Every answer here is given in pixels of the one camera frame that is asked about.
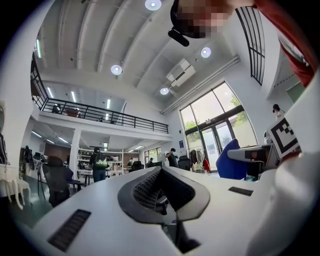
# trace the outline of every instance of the air conditioner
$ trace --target air conditioner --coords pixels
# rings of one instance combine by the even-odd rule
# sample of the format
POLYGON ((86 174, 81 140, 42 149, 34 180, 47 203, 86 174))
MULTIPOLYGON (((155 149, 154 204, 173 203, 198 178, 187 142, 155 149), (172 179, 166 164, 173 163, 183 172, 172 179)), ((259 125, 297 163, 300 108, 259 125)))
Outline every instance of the air conditioner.
POLYGON ((179 87, 192 77, 194 73, 196 73, 194 67, 190 65, 188 61, 182 59, 173 69, 171 69, 166 78, 171 82, 172 87, 179 87))

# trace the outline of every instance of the black railing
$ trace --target black railing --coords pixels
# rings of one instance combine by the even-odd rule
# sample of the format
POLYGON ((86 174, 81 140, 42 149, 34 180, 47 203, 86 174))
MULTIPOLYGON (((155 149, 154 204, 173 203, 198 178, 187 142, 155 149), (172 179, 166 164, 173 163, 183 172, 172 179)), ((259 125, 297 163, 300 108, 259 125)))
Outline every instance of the black railing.
POLYGON ((41 77, 39 75, 39 70, 36 63, 35 54, 32 54, 31 61, 31 71, 30 71, 30 85, 31 85, 31 95, 32 100, 39 107, 40 110, 43 109, 48 97, 47 91, 42 83, 41 77))
POLYGON ((42 110, 64 116, 168 134, 168 125, 101 107, 48 98, 42 110))
POLYGON ((105 108, 50 98, 41 80, 35 54, 32 55, 30 81, 32 99, 41 111, 158 133, 169 133, 168 125, 164 123, 105 108))
POLYGON ((265 37, 260 13, 252 7, 240 7, 235 11, 248 45, 251 77, 262 86, 265 72, 265 37))

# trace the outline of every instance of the tree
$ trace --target tree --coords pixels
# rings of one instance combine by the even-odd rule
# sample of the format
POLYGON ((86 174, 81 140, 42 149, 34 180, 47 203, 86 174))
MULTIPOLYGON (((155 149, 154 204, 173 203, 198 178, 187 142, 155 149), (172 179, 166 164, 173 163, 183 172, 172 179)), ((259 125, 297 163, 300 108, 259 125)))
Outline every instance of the tree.
MULTIPOLYGON (((232 97, 231 103, 235 107, 238 107, 240 105, 240 102, 237 99, 237 97, 234 94, 232 94, 231 97, 232 97)), ((237 116, 238 116, 238 118, 237 118, 236 122, 234 123, 235 127, 244 124, 248 120, 245 112, 241 112, 241 113, 237 114, 237 116)))
MULTIPOLYGON (((191 129, 191 128, 193 128, 193 127, 196 127, 196 126, 197 125, 196 125, 196 123, 194 121, 188 121, 188 122, 186 122, 184 124, 184 127, 185 127, 186 131, 191 129)), ((196 131, 194 133, 189 134, 186 138, 187 138, 189 143, 196 142, 196 141, 200 140, 200 134, 199 134, 198 131, 196 131)))

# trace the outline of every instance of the pipe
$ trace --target pipe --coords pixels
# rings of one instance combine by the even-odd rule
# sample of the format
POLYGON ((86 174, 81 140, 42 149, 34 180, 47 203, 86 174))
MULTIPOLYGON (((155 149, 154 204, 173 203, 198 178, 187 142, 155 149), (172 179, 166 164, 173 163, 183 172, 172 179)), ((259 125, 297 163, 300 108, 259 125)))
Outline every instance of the pipe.
POLYGON ((217 78, 222 73, 226 72, 228 69, 233 67, 235 64, 239 63, 240 59, 238 56, 235 56, 232 60, 230 60, 228 63, 220 67, 217 71, 215 71, 211 76, 207 77, 202 82, 198 83, 194 88, 187 91, 185 94, 183 94, 180 98, 178 98, 174 103, 172 103, 170 106, 168 106, 165 110, 161 112, 161 114, 165 114, 171 110, 173 110, 175 107, 177 107, 179 104, 181 104, 186 98, 190 97, 196 90, 199 90, 203 86, 210 83, 213 79, 217 78))

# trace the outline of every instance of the blue chair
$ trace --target blue chair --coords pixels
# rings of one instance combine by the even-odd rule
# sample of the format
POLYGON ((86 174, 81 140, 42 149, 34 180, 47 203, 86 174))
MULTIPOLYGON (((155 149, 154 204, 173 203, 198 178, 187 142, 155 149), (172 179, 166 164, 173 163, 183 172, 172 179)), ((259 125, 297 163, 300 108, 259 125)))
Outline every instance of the blue chair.
POLYGON ((229 150, 240 149, 236 138, 230 141, 222 150, 216 161, 216 167, 221 178, 241 180, 247 177, 248 163, 230 159, 227 155, 229 150))

